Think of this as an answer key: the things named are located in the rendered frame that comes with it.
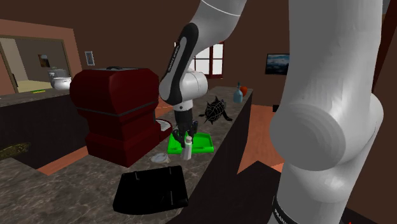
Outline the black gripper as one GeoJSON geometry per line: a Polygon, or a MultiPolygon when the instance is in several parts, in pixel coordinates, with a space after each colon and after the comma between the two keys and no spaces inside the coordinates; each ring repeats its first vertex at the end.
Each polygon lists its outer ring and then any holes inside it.
{"type": "Polygon", "coordinates": [[[198,121],[193,121],[192,109],[186,111],[175,111],[174,112],[177,129],[172,131],[173,138],[181,145],[185,146],[185,132],[191,134],[194,138],[198,129],[198,121]]]}

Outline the small white grey bottle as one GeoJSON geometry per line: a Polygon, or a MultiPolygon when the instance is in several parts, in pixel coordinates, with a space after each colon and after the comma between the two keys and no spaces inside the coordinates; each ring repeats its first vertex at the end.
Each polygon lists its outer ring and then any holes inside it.
{"type": "Polygon", "coordinates": [[[192,137],[191,136],[186,136],[185,138],[185,147],[183,148],[183,151],[181,153],[182,159],[183,160],[189,160],[192,157],[192,137]]]}

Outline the green tray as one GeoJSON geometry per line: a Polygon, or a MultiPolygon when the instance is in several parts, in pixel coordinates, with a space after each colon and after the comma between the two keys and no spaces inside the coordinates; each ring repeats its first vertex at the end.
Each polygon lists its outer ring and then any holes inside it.
{"type": "MultiPolygon", "coordinates": [[[[169,137],[169,144],[167,148],[168,154],[181,154],[182,147],[179,142],[174,139],[171,134],[169,137]]],[[[192,153],[213,153],[214,145],[211,136],[206,133],[198,132],[193,138],[192,153]]]]}

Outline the black turtle figure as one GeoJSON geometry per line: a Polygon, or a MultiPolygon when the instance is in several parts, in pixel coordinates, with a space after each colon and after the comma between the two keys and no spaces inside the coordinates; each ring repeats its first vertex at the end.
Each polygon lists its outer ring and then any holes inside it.
{"type": "Polygon", "coordinates": [[[225,109],[226,102],[223,99],[219,100],[215,97],[215,100],[212,103],[209,104],[207,102],[204,114],[199,115],[199,117],[205,117],[205,122],[210,121],[211,124],[217,121],[220,116],[222,116],[226,121],[231,122],[233,119],[227,115],[225,109]]]}

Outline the small grey dish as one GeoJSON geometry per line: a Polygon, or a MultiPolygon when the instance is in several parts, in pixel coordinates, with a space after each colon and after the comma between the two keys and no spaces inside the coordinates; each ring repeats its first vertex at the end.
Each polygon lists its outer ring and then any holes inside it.
{"type": "Polygon", "coordinates": [[[150,160],[158,164],[168,164],[171,161],[166,153],[157,153],[156,155],[153,155],[150,160]]]}

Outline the blue bottle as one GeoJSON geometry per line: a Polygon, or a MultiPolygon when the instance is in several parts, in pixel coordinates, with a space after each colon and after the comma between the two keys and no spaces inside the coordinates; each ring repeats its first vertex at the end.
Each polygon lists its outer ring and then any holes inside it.
{"type": "Polygon", "coordinates": [[[235,103],[241,103],[243,98],[243,93],[240,90],[240,82],[237,83],[237,89],[233,94],[233,101],[235,103]]]}

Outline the black flat board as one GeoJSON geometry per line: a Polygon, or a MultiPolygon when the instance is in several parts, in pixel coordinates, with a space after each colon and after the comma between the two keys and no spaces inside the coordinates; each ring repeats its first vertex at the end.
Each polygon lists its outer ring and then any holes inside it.
{"type": "Polygon", "coordinates": [[[113,209],[130,215],[153,214],[188,206],[180,165],[123,173],[113,209]]]}

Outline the dark red coffee machine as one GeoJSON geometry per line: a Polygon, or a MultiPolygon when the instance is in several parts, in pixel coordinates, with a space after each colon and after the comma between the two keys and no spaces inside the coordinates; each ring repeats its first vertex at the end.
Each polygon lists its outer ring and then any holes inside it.
{"type": "Polygon", "coordinates": [[[69,94],[89,126],[90,155],[130,167],[172,132],[157,119],[158,76],[147,68],[107,67],[76,74],[69,94]]]}

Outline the white pot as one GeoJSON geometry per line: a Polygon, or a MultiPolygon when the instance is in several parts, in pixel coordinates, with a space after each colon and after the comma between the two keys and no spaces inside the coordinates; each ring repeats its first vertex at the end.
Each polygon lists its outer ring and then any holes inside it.
{"type": "Polygon", "coordinates": [[[71,81],[71,77],[55,77],[53,87],[57,90],[69,90],[71,81]]]}

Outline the window with red frame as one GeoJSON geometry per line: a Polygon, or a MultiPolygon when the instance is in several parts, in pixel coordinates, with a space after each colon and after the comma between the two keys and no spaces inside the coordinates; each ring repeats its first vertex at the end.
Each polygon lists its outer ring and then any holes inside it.
{"type": "Polygon", "coordinates": [[[224,42],[222,41],[196,54],[189,68],[203,73],[207,79],[222,79],[223,52],[224,42]]]}

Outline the blue landscape wall picture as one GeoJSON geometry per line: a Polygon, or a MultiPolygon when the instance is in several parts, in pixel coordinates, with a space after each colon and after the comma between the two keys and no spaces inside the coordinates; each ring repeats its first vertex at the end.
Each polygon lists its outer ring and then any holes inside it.
{"type": "Polygon", "coordinates": [[[288,53],[267,54],[265,74],[287,75],[289,67],[288,53]]]}

